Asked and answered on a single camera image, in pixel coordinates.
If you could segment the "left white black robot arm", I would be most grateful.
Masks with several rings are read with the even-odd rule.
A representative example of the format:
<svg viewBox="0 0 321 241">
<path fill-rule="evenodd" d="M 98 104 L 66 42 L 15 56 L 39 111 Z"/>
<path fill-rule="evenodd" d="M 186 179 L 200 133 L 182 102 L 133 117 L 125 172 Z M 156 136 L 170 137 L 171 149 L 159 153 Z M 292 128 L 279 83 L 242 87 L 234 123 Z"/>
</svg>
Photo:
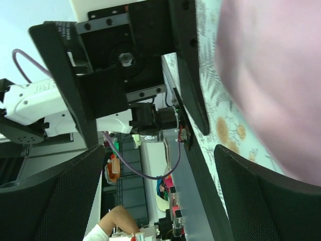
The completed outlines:
<svg viewBox="0 0 321 241">
<path fill-rule="evenodd" d="M 48 79 L 1 80 L 1 134 L 34 145 L 78 132 L 208 135 L 200 85 L 195 1 L 72 1 L 76 21 L 29 28 Z"/>
</svg>

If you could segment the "dark storage crate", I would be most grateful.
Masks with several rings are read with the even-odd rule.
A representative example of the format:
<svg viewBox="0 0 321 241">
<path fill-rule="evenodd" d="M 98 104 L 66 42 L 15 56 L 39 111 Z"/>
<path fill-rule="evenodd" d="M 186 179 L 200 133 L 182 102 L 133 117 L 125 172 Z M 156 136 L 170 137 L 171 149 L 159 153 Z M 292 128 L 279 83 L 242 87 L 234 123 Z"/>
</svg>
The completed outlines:
<svg viewBox="0 0 321 241">
<path fill-rule="evenodd" d="M 125 160 L 136 170 L 142 172 L 139 149 L 134 147 L 133 137 L 129 134 L 116 134 L 115 145 Z M 112 208 L 122 205 L 138 225 L 147 225 L 149 216 L 146 203 L 144 178 L 132 172 L 120 162 L 120 177 L 114 184 L 102 178 L 101 216 Z"/>
</svg>

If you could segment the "floral table mat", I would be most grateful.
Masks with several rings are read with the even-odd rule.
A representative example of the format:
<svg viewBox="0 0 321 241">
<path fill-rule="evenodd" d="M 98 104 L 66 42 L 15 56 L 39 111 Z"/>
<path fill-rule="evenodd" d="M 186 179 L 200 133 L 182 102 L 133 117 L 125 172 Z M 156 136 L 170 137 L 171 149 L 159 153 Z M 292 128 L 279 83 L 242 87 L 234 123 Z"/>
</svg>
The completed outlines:
<svg viewBox="0 0 321 241">
<path fill-rule="evenodd" d="M 281 174 L 283 171 L 256 138 L 215 70 L 214 54 L 221 3 L 196 1 L 200 85 L 208 113 L 210 133 L 203 135 L 195 121 L 191 123 L 218 195 L 223 198 L 214 161 L 214 148 L 217 144 L 277 173 Z"/>
</svg>

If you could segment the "pink t shirt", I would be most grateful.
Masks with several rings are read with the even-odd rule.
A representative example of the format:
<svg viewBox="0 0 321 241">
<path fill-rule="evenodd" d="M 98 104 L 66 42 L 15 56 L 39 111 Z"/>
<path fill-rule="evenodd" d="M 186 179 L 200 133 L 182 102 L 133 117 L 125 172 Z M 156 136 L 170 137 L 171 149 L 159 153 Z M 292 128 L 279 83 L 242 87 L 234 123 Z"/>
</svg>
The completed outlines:
<svg viewBox="0 0 321 241">
<path fill-rule="evenodd" d="M 320 1 L 223 1 L 215 67 L 283 172 L 320 185 Z"/>
</svg>

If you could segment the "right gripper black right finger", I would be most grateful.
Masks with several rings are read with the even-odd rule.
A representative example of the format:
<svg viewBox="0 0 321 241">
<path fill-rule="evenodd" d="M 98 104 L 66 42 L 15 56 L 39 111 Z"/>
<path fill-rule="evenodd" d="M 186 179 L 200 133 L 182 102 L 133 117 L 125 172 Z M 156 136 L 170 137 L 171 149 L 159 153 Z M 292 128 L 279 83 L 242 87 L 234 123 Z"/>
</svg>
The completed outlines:
<svg viewBox="0 0 321 241">
<path fill-rule="evenodd" d="M 320 240 L 320 187 L 217 145 L 214 159 L 234 240 Z"/>
</svg>

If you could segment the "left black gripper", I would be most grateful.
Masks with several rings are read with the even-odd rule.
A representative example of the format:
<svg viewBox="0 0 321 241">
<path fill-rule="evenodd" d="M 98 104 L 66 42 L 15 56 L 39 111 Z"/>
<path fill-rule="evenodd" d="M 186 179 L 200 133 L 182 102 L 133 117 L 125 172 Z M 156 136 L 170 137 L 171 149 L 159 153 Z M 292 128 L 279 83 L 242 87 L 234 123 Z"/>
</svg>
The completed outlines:
<svg viewBox="0 0 321 241">
<path fill-rule="evenodd" d="M 155 106 L 145 100 L 163 91 L 162 55 L 175 48 L 181 99 L 201 133 L 210 133 L 200 84 L 195 1 L 74 1 L 74 12 L 89 64 L 80 83 L 93 111 L 56 25 L 40 24 L 28 32 L 86 147 L 98 144 L 94 115 L 127 111 L 133 119 L 156 117 Z"/>
</svg>

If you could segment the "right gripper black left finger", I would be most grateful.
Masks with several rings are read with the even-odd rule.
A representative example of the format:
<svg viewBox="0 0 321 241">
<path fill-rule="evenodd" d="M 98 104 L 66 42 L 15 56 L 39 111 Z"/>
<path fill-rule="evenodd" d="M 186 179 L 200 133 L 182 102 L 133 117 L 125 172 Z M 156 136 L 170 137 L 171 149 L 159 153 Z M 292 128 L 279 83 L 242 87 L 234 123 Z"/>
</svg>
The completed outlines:
<svg viewBox="0 0 321 241">
<path fill-rule="evenodd" d="M 1 186 L 1 240 L 83 240 L 104 160 L 101 145 Z"/>
</svg>

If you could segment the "person forearm in background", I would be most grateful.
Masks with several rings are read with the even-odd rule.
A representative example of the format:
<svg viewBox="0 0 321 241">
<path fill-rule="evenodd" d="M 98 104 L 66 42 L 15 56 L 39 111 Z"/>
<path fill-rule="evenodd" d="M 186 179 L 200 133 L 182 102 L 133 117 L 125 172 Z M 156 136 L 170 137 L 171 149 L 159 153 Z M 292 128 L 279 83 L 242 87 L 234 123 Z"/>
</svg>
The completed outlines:
<svg viewBox="0 0 321 241">
<path fill-rule="evenodd" d="M 139 233 L 140 230 L 130 213 L 123 207 L 117 206 L 110 210 L 98 223 L 102 230 L 110 236 L 115 227 L 126 234 Z"/>
</svg>

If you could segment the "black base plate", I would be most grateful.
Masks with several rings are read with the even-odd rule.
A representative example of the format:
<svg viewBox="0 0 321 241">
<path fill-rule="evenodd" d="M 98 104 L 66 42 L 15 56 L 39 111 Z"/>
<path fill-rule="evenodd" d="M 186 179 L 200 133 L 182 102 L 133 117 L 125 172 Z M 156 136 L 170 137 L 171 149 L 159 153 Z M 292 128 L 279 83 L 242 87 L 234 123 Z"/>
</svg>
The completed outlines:
<svg viewBox="0 0 321 241">
<path fill-rule="evenodd" d="M 164 132 L 171 157 L 179 161 L 172 177 L 178 195 L 186 240 L 233 240 L 228 217 L 178 88 L 170 74 L 165 75 L 165 78 L 168 91 L 178 99 L 183 121 L 191 133 L 190 141 L 178 146 L 175 141 L 178 137 L 175 131 L 171 129 Z"/>
</svg>

